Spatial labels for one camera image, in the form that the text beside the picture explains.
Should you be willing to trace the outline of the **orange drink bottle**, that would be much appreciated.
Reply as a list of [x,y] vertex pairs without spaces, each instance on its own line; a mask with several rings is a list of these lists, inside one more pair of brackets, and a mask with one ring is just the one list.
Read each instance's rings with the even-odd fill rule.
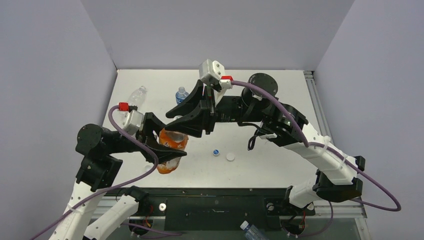
[[170,174],[175,171],[184,156],[181,151],[185,151],[188,145],[189,136],[176,131],[162,129],[159,133],[159,144],[164,146],[165,154],[161,158],[161,163],[157,165],[160,174]]

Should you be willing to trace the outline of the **clear bottle blue label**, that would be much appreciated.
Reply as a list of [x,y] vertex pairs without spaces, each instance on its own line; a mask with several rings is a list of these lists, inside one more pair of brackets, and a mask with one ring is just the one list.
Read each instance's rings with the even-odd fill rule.
[[179,87],[178,91],[175,93],[176,104],[181,104],[189,96],[189,94],[190,93],[187,92],[183,86]]

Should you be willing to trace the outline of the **clear bottle blue-white cap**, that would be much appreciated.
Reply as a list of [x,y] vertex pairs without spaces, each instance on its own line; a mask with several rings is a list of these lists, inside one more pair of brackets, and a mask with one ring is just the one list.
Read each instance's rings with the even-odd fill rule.
[[128,111],[119,111],[119,116],[125,118],[132,110],[138,111],[145,102],[147,92],[147,88],[143,85],[134,90],[126,101],[129,107]]

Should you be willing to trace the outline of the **white wide bottle cap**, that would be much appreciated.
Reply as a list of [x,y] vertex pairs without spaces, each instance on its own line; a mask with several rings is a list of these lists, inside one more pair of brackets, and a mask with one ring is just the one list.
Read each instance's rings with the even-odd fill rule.
[[227,154],[226,154],[226,156],[225,156],[225,157],[226,157],[226,160],[227,160],[227,161],[229,161],[229,162],[233,162],[233,161],[235,160],[235,157],[236,157],[236,156],[235,156],[235,154],[234,154],[234,153],[229,152],[229,153],[227,153]]

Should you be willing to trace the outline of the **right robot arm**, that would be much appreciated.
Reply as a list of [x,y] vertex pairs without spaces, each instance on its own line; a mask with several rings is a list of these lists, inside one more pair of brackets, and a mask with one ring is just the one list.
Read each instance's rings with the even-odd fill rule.
[[249,150],[261,138],[310,162],[316,167],[315,176],[286,189],[282,207],[289,214],[317,200],[341,203],[360,197],[363,182],[358,173],[364,170],[365,160],[337,149],[304,114],[280,102],[277,91],[277,82],[265,73],[253,74],[247,82],[230,75],[203,76],[188,97],[165,114],[171,119],[165,129],[200,138],[217,123],[237,123],[255,128]]

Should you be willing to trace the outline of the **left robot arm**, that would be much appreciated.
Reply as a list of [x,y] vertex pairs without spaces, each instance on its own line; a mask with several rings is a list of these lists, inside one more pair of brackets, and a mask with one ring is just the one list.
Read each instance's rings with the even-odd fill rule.
[[78,132],[75,150],[83,155],[83,159],[64,211],[65,217],[50,239],[105,240],[131,215],[143,215],[149,210],[149,194],[140,187],[131,186],[124,191],[122,200],[91,222],[94,211],[110,190],[123,164],[113,154],[140,152],[146,161],[154,163],[151,155],[154,153],[160,164],[187,155],[181,149],[158,143],[154,134],[158,134],[165,124],[151,112],[127,112],[122,126],[131,139],[120,131],[96,124],[87,124]]

